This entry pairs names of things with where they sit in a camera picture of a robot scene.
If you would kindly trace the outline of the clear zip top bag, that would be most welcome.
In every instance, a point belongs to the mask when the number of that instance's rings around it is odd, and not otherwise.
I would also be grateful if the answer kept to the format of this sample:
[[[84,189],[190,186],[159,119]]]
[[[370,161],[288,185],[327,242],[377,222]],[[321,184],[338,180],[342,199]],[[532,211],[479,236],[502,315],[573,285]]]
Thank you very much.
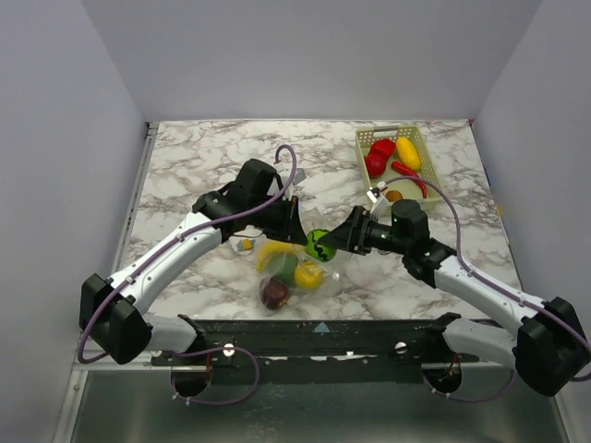
[[[256,272],[259,305],[272,315],[288,306],[335,295],[342,287],[349,253],[321,245],[334,223],[317,208],[301,212],[307,242],[294,245],[263,234],[237,234],[230,245],[235,255],[251,262]]]

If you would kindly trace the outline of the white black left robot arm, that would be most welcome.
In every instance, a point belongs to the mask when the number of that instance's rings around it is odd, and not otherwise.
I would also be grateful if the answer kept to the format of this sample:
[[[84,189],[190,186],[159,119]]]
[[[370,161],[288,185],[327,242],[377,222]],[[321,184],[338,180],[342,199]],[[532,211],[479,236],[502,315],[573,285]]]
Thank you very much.
[[[285,197],[296,171],[283,179],[269,164],[247,161],[236,179],[198,198],[191,211],[157,246],[108,278],[84,281],[79,326],[106,356],[124,365],[144,351],[173,353],[186,365],[204,355],[197,323],[187,316],[151,317],[161,292],[197,259],[253,226],[271,240],[307,241],[297,197]]]

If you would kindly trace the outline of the dark maroon fruit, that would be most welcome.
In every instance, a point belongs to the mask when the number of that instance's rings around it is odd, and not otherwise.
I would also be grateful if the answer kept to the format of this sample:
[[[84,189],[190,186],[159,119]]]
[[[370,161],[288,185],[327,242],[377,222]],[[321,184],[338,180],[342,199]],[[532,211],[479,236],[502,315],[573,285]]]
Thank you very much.
[[[260,283],[259,298],[268,309],[278,310],[289,300],[290,290],[282,281],[271,277]]]

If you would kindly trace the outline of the small green watermelon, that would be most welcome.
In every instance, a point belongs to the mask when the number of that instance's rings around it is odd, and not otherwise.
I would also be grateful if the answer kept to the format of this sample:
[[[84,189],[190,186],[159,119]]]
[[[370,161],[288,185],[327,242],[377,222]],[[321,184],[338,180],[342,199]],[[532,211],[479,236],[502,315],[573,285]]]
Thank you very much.
[[[333,260],[337,253],[334,248],[320,244],[320,238],[327,233],[325,229],[313,229],[308,233],[306,253],[320,262]]]

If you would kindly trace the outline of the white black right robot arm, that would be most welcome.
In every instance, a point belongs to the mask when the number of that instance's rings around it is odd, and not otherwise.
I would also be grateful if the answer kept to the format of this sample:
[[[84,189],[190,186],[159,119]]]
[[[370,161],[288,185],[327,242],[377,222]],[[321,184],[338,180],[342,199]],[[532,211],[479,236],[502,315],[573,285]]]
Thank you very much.
[[[569,382],[583,381],[590,344],[571,303],[516,290],[471,266],[459,251],[431,237],[428,216],[414,200],[394,202],[391,215],[392,223],[385,225],[356,206],[319,242],[358,255],[374,249],[399,254],[416,280],[461,298],[493,320],[491,326],[456,315],[441,320],[424,341],[431,359],[477,356],[514,370],[529,388],[549,397]]]

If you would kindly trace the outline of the yellow banana bunch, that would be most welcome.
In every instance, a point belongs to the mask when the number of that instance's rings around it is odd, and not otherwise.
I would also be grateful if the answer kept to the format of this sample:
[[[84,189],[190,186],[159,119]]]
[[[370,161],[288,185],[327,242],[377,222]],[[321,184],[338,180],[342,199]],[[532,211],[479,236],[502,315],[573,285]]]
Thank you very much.
[[[275,240],[268,240],[262,244],[257,253],[256,271],[263,272],[274,257],[295,256],[303,253],[302,245],[294,245]]]

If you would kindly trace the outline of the green bell pepper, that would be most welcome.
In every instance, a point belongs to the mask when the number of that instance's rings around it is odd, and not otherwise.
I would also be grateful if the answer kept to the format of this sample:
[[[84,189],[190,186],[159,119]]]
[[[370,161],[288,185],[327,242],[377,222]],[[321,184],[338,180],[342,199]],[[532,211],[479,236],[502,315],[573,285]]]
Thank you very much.
[[[280,254],[271,258],[267,267],[270,275],[287,286],[295,284],[295,271],[299,259],[295,255]]]

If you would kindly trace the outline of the yellow green lemon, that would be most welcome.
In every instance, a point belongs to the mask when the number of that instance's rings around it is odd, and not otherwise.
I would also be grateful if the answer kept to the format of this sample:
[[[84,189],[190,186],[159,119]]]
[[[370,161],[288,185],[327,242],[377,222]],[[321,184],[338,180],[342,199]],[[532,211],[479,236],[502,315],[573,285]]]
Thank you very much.
[[[295,285],[305,290],[316,290],[324,283],[322,267],[312,261],[302,261],[295,267]]]

